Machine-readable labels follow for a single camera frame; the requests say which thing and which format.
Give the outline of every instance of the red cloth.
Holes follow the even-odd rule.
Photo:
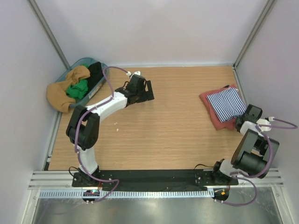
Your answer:
[[[206,110],[208,111],[208,113],[210,114],[210,119],[212,124],[214,125],[216,130],[220,130],[223,128],[227,128],[229,130],[234,130],[235,129],[235,119],[229,120],[227,122],[223,122],[221,123],[215,113],[215,111],[213,110],[212,106],[210,105],[209,101],[207,100],[207,96],[214,94],[214,93],[218,93],[220,91],[226,90],[227,88],[222,88],[219,90],[211,90],[208,92],[204,92],[202,94],[199,95],[199,98],[201,99],[201,101],[204,103]]]

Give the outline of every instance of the blue basket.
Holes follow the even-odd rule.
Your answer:
[[[59,79],[56,80],[56,83],[65,81],[66,74],[69,73],[75,67],[77,67],[79,65],[83,65],[83,64],[87,64],[89,66],[96,62],[98,62],[98,61],[96,61],[90,57],[84,57],[84,58],[77,60],[64,74],[62,74],[61,77],[59,77]],[[107,65],[102,63],[102,69],[104,69],[105,67],[107,67]],[[105,75],[108,76],[108,74],[109,74],[109,69],[107,69],[105,71]],[[88,103],[88,101],[90,100],[90,98],[93,97],[93,95],[101,88],[101,86],[105,82],[106,82],[106,79],[105,79],[105,77],[103,77],[83,99],[77,100],[75,104],[70,104],[70,108],[76,107],[78,105],[85,106]]]

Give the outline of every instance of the brown cloth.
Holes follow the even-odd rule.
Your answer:
[[[220,120],[218,119],[215,111],[213,110],[212,106],[210,105],[209,101],[206,98],[208,95],[218,93],[220,91],[226,90],[227,88],[222,88],[222,89],[219,89],[219,90],[211,90],[211,91],[204,92],[204,93],[199,95],[199,98],[204,103],[207,112],[210,114],[211,122],[214,125],[216,130],[220,130],[220,129],[223,129],[223,128],[227,128],[229,130],[234,130],[235,129],[235,119],[231,119],[229,121],[221,123]]]
[[[65,91],[69,85],[75,85],[80,79],[90,77],[90,72],[85,66],[77,66],[67,73],[65,81],[52,83],[47,88],[48,102],[60,112],[68,112],[70,104],[76,103],[76,100],[66,95]]]

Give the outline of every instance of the tan sweater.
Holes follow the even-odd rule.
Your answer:
[[[66,95],[65,91],[69,85],[75,85],[80,79],[90,77],[90,72],[85,66],[77,66],[67,73],[65,81],[52,83],[47,88],[48,102],[60,112],[68,112],[70,104],[76,103],[76,100]]]

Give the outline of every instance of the green cloth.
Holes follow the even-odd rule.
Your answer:
[[[83,99],[87,91],[87,80],[81,79],[77,84],[70,85],[65,92],[71,98]]]

